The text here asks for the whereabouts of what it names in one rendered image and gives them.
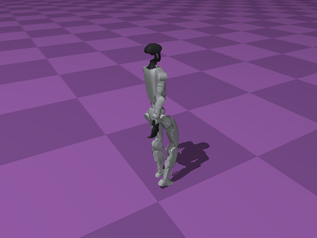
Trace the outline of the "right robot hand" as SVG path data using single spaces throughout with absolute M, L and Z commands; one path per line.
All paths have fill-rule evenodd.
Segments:
M 153 128 L 152 128 L 151 136 L 147 137 L 147 138 L 153 138 L 153 137 L 157 136 L 157 133 L 159 131 L 159 127 L 158 127 L 159 124 L 156 124 L 156 121 L 153 120 L 152 121 L 152 126 L 153 126 Z

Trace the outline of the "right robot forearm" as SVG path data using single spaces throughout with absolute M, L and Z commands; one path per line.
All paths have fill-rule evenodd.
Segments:
M 161 110 L 163 108 L 163 104 L 165 103 L 165 99 L 163 97 L 159 97 L 158 100 L 156 101 L 156 104 L 154 105 L 154 113 L 153 113 L 153 119 L 156 121 L 156 124 L 159 124 L 160 120 L 160 114 Z

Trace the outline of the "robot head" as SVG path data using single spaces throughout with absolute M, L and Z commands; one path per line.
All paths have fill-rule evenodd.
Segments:
M 151 54 L 151 55 L 154 55 L 155 58 L 150 60 L 150 64 L 146 67 L 147 69 L 154 69 L 156 68 L 155 65 L 157 65 L 157 62 L 160 61 L 160 52 L 162 50 L 162 46 L 160 46 L 159 44 L 155 44 L 155 43 L 151 43 L 151 44 L 148 44 L 145 49 L 144 49 L 144 52 L 147 53 L 147 54 Z M 156 53 L 158 54 L 158 58 L 157 58 L 157 55 Z

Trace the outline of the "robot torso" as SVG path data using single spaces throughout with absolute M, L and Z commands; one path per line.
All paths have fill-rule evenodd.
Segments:
M 148 65 L 147 65 L 148 66 Z M 146 67 L 147 67 L 146 66 Z M 149 108 L 149 118 L 153 119 L 153 113 L 154 113 L 154 105 L 156 104 L 156 91 L 157 91 L 157 80 L 156 80 L 156 74 L 157 70 L 164 71 L 160 66 L 155 65 L 156 68 L 154 69 L 147 69 L 144 68 L 144 77 L 145 77 L 145 84 L 146 84 L 146 91 L 148 98 L 153 102 L 152 107 Z M 166 96 L 166 86 L 164 89 L 164 92 L 162 94 L 164 97 Z M 161 110 L 161 114 L 165 115 L 165 109 Z M 160 114 L 160 115 L 161 115 Z

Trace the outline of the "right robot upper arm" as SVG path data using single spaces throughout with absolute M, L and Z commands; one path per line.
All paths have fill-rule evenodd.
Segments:
M 165 89 L 167 74 L 164 71 L 157 70 L 156 80 L 157 80 L 157 91 L 156 91 L 156 101 L 157 101 L 159 97 L 163 97 L 165 99 L 165 97 L 162 94 Z

